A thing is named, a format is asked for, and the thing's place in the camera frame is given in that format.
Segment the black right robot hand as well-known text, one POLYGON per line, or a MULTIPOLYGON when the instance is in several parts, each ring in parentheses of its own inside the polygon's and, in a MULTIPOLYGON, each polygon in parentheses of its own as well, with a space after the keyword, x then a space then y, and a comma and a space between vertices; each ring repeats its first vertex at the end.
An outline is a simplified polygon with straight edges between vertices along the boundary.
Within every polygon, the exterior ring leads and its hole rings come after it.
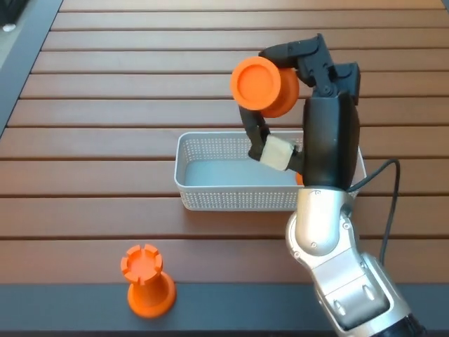
POLYGON ((304 186, 348 190, 356 170, 360 123, 357 63, 336 64, 322 34, 263 49, 233 70, 230 89, 251 146, 248 156, 304 186), (312 89, 302 113, 302 147, 276 138, 266 123, 291 111, 300 84, 312 89))

